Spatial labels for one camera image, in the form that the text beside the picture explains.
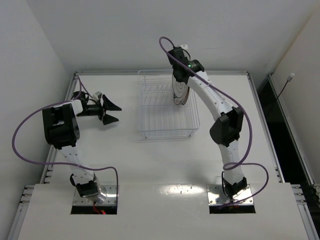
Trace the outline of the metal base plate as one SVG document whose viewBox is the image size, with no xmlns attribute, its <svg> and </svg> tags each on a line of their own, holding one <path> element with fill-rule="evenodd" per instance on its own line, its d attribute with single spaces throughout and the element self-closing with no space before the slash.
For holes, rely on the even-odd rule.
<svg viewBox="0 0 320 240">
<path fill-rule="evenodd" d="M 115 207 L 117 205 L 117 186 L 102 185 L 101 192 L 95 196 L 81 197 L 76 190 L 74 192 L 72 206 L 76 207 L 92 207 L 93 204 L 97 207 Z"/>
<path fill-rule="evenodd" d="M 226 196 L 223 192 L 222 185 L 214 184 L 214 185 L 207 185 L 207 198 L 208 198 L 208 205 L 217 207 L 224 204 L 228 204 L 231 202 L 231 199 Z M 240 206 L 253 206 L 254 200 L 252 197 L 252 189 L 251 186 L 248 185 L 245 189 L 239 191 L 233 197 L 233 202 L 239 201 L 236 205 Z"/>
</svg>

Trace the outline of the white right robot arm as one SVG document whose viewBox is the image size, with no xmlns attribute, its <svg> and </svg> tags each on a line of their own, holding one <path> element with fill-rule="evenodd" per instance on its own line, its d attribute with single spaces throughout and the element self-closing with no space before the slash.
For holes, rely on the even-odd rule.
<svg viewBox="0 0 320 240">
<path fill-rule="evenodd" d="M 243 125 L 243 110 L 233 106 L 217 90 L 210 87 L 211 81 L 204 67 L 198 60 L 189 60 L 182 47 L 176 46 L 169 53 L 204 79 L 201 81 L 170 58 L 169 62 L 173 69 L 172 88 L 175 104 L 185 105 L 190 90 L 197 93 L 213 117 L 214 123 L 209 134 L 220 149 L 223 164 L 239 162 L 238 140 Z"/>
</svg>

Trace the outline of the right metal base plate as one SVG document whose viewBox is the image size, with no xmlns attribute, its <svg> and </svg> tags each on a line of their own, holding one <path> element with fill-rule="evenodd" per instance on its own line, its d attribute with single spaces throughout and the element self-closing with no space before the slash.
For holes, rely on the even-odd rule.
<svg viewBox="0 0 320 240">
<path fill-rule="evenodd" d="M 217 207 L 224 204 L 228 204 L 231 202 L 231 199 L 226 196 L 223 192 L 222 185 L 214 184 L 214 185 L 207 185 L 207 198 L 208 198 L 208 205 Z M 248 185 L 245 189 L 239 191 L 233 197 L 233 202 L 239 201 L 236 205 L 240 206 L 253 206 L 254 200 L 252 197 L 252 189 L 251 186 Z"/>
</svg>

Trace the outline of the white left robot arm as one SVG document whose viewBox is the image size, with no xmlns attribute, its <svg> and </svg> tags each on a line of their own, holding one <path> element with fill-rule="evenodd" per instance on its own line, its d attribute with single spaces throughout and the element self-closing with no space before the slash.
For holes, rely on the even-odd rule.
<svg viewBox="0 0 320 240">
<path fill-rule="evenodd" d="M 93 95 L 93 103 L 89 104 L 89 101 L 88 93 L 76 91 L 70 101 L 43 109 L 42 120 L 45 139 L 64 156 L 65 163 L 70 166 L 70 182 L 79 196 L 101 204 L 106 200 L 107 192 L 101 186 L 96 171 L 83 166 L 83 154 L 77 146 L 80 139 L 77 117 L 96 116 L 103 125 L 109 125 L 119 119 L 107 114 L 107 111 L 122 109 L 99 91 Z"/>
</svg>

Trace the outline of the dark green ring plate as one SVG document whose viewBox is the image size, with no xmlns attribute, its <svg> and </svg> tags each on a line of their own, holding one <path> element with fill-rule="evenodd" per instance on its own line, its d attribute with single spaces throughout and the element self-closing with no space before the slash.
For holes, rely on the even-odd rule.
<svg viewBox="0 0 320 240">
<path fill-rule="evenodd" d="M 180 100 L 180 99 L 178 99 L 178 98 L 175 98 L 175 99 L 174 99 L 174 103 L 175 103 L 176 105 L 184 105 L 183 101 Z"/>
</svg>

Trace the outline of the white plate green rim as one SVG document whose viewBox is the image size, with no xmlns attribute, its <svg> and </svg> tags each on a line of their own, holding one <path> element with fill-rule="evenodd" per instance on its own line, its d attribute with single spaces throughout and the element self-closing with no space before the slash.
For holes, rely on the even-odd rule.
<svg viewBox="0 0 320 240">
<path fill-rule="evenodd" d="M 178 98 L 181 101 L 183 101 L 188 87 L 189 86 L 184 82 L 178 82 L 174 75 L 172 75 L 173 101 L 175 98 Z"/>
</svg>

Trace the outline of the orange sunburst plate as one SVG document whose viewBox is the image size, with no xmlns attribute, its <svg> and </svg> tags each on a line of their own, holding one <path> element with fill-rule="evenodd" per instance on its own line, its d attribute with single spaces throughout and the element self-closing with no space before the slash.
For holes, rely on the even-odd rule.
<svg viewBox="0 0 320 240">
<path fill-rule="evenodd" d="M 189 98 L 189 94 L 190 94 L 190 88 L 187 87 L 187 90 L 186 90 L 186 93 L 185 93 L 185 97 L 184 97 L 184 99 L 183 99 L 183 101 L 181 103 L 183 106 L 187 103 L 188 98 Z"/>
</svg>

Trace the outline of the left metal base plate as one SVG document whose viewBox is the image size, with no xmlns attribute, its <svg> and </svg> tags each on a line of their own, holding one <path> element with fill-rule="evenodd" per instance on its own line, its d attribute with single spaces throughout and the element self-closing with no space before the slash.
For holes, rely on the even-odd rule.
<svg viewBox="0 0 320 240">
<path fill-rule="evenodd" d="M 117 186 L 102 185 L 101 192 L 95 196 L 81 197 L 76 190 L 74 192 L 72 206 L 76 207 L 92 207 L 93 204 L 97 207 L 115 207 L 117 205 Z"/>
</svg>

